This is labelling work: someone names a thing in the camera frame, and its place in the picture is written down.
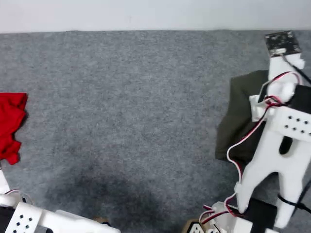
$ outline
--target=floor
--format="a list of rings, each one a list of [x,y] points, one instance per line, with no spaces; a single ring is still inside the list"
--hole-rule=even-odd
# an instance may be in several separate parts
[[[266,33],[0,34],[0,91],[29,95],[20,162],[2,163],[9,184],[123,233],[180,232],[233,191],[234,166],[214,159],[217,126],[230,78],[268,68]],[[311,74],[311,32],[296,34]],[[255,197],[277,192],[275,175]],[[310,227],[298,211],[282,232]]]

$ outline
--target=circuit board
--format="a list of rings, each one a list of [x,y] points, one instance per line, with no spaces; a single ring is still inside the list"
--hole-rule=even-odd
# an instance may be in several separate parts
[[[297,38],[292,31],[267,34],[265,41],[270,57],[301,53]]]

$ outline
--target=white plastic bracket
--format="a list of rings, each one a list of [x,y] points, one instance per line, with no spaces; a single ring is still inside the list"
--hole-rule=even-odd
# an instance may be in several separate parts
[[[284,136],[293,138],[286,154],[279,148]],[[297,203],[302,192],[302,180],[311,160],[311,115],[279,107],[267,118],[254,158],[246,166],[241,185],[237,188],[239,211],[243,213],[255,187],[272,172],[279,173],[280,195]],[[284,228],[294,211],[294,206],[277,202],[275,226]]]

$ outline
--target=white robot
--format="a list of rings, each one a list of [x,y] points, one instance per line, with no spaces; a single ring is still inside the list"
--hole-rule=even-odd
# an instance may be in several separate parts
[[[270,53],[268,82],[256,96],[250,96],[252,120],[255,127],[237,144],[231,146],[227,158],[238,169],[239,180],[235,192],[224,202],[204,206],[198,222],[193,222],[187,233],[276,233],[273,227],[285,228],[301,201],[302,179],[310,163],[311,153],[311,83],[301,71],[304,61],[293,32],[266,35]],[[253,160],[243,174],[230,158],[230,150],[243,143],[266,121]],[[280,147],[286,142],[285,151]],[[277,207],[251,199],[254,188],[270,173],[278,172],[280,194]],[[229,205],[236,196],[238,208]],[[50,212],[24,202],[19,192],[10,190],[0,170],[0,206],[8,211],[5,233],[34,233],[43,226],[53,233],[119,233],[106,224],[64,211]]]

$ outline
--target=red cloth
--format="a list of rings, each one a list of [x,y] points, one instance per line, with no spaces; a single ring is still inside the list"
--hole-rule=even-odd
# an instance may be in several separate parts
[[[13,139],[13,133],[26,115],[26,102],[26,93],[0,93],[0,159],[11,165],[18,162],[21,143]]]

